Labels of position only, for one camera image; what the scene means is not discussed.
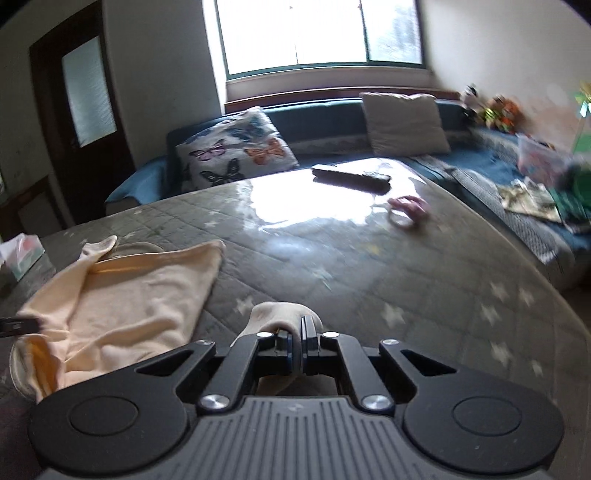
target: butterfly pillow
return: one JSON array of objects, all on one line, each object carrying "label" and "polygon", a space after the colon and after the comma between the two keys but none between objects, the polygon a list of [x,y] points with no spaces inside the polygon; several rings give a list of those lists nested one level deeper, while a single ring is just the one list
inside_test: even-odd
[{"label": "butterfly pillow", "polygon": [[183,191],[290,170],[298,162],[260,107],[224,120],[177,146]]}]

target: orange butterfly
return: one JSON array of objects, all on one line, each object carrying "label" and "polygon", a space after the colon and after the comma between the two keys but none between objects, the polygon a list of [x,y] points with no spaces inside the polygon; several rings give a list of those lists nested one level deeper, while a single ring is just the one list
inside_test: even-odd
[{"label": "orange butterfly", "polygon": [[245,148],[244,151],[257,165],[267,165],[271,161],[271,155],[285,157],[285,151],[281,147],[279,140],[271,138],[268,141],[268,145],[269,146],[265,148]]}]

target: sofa backrest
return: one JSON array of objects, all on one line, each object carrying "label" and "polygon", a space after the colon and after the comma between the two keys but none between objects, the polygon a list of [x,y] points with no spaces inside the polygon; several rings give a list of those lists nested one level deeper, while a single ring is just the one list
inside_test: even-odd
[{"label": "sofa backrest", "polygon": [[[459,103],[437,100],[437,106],[444,130],[467,130],[466,111]],[[319,138],[367,134],[361,98],[290,103],[266,107],[263,110],[288,144]],[[188,125],[167,135],[167,183],[173,189],[172,193],[176,193],[174,188],[180,185],[181,179],[181,164],[176,145],[185,142],[201,130],[234,116],[235,113],[201,124]]]}]

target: tissue box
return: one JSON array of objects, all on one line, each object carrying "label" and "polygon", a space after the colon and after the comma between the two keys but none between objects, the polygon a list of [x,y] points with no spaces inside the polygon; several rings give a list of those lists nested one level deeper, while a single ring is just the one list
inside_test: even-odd
[{"label": "tissue box", "polygon": [[16,281],[45,253],[37,235],[21,233],[12,240],[0,244],[0,265],[2,270],[10,270]]}]

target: beige pillow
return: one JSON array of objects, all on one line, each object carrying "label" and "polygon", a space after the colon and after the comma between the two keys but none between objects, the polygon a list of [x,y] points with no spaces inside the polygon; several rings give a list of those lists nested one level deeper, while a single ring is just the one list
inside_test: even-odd
[{"label": "beige pillow", "polygon": [[450,152],[434,96],[362,93],[361,99],[376,155],[413,157]]}]

